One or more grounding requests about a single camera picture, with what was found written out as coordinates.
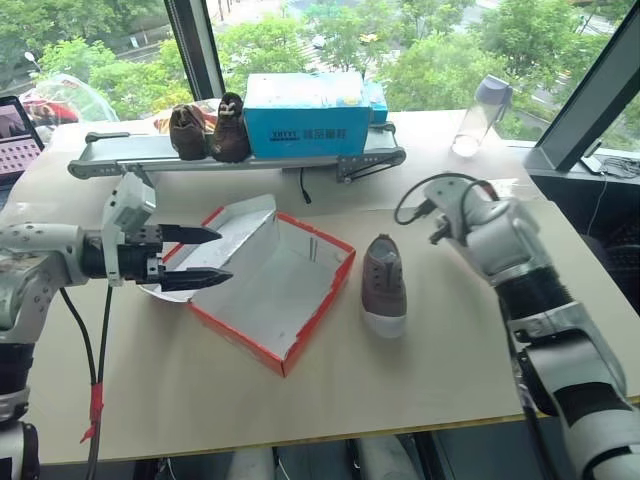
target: beige tabletop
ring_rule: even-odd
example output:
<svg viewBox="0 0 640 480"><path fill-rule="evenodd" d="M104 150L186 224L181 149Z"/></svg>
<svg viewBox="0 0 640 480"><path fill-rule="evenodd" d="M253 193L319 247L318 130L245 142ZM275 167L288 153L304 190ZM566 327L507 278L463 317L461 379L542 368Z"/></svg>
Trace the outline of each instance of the beige tabletop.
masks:
<svg viewBox="0 0 640 480"><path fill-rule="evenodd" d="M407 149L405 164L352 185L335 184L329 171L309 172L309 206L295 172L158 175L156 221L199 223L219 205L273 193L281 210L351 243L360 254L379 232L390 233L404 260L408 332L398 341L382 341L360 321L360 254L344 291L285 379L204 327L184 306L125 285L114 293L100 457L515 418L519 404L494 292L449 246L429 245L433 218L400 227L385 210L418 179L443 170L513 179L516 194L540 198L519 162L495 140L473 160L451 155L459 120L459 112L395 116L398 140ZM82 136L69 128L58 137L16 185L1 222L99 224L117 179L71 177L66 163L81 150ZM585 301L627 371L629 394L638 395L638 317L555 205L528 205L563 281ZM94 342L105 288L104 281L91 281L70 291ZM59 296L36 346L29 383L27 418L40 433L41 460L84 461L87 446L78 441L88 425L88 368L80 334Z"/></svg>

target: water bottle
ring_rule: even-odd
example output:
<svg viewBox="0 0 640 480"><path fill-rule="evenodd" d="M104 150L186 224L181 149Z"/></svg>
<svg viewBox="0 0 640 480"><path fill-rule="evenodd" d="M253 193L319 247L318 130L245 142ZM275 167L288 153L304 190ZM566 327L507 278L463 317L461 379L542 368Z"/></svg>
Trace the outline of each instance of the water bottle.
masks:
<svg viewBox="0 0 640 480"><path fill-rule="evenodd" d="M513 88L507 82L487 75L476 90L475 103L467 110L451 150L461 157L475 155L489 129L502 120L512 95Z"/></svg>

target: robotic arm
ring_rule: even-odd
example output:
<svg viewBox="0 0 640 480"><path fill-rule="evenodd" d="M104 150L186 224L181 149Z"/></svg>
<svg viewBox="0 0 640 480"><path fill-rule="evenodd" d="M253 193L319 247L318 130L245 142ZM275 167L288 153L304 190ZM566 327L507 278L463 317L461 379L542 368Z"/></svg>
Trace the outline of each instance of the robotic arm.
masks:
<svg viewBox="0 0 640 480"><path fill-rule="evenodd" d="M217 285L231 274L213 268L167 272L163 242L205 243L220 238L207 228L144 225L155 194L133 173L105 204L101 231L59 224L0 227L0 480L39 476L38 439L20 421L28 406L27 375L49 305L61 287L90 278L159 284L163 290Z"/></svg>
<svg viewBox="0 0 640 480"><path fill-rule="evenodd" d="M626 399L622 367L560 283L535 220L516 199L499 200L488 182L443 174L425 183L413 219L439 209L431 243L449 239L495 289L508 334L522 347L523 381L538 409L560 417L577 478L640 478L640 413Z"/></svg>

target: blue box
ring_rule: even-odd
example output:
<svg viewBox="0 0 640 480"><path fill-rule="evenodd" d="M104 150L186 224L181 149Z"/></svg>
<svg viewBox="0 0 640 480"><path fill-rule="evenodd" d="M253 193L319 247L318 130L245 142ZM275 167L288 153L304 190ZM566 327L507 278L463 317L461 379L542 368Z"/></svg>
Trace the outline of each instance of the blue box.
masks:
<svg viewBox="0 0 640 480"><path fill-rule="evenodd" d="M358 73L249 75L244 119L257 159L360 155L371 108Z"/></svg>
<svg viewBox="0 0 640 480"><path fill-rule="evenodd" d="M382 85L375 82L365 82L364 88L371 104L371 124L380 125L387 121L387 100L384 98Z"/></svg>

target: brown leather boot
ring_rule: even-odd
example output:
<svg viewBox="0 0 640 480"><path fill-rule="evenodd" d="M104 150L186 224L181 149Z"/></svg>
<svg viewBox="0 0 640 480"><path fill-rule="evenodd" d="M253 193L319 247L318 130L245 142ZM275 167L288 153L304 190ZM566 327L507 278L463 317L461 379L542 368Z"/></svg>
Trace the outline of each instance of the brown leather boot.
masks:
<svg viewBox="0 0 640 480"><path fill-rule="evenodd" d="M169 138L181 160L202 160L207 156L204 116L193 105L176 105L169 120Z"/></svg>
<svg viewBox="0 0 640 480"><path fill-rule="evenodd" d="M227 92L220 100L218 123L210 145L211 156L219 162L242 162L251 154L242 107L242 99L235 93Z"/></svg>

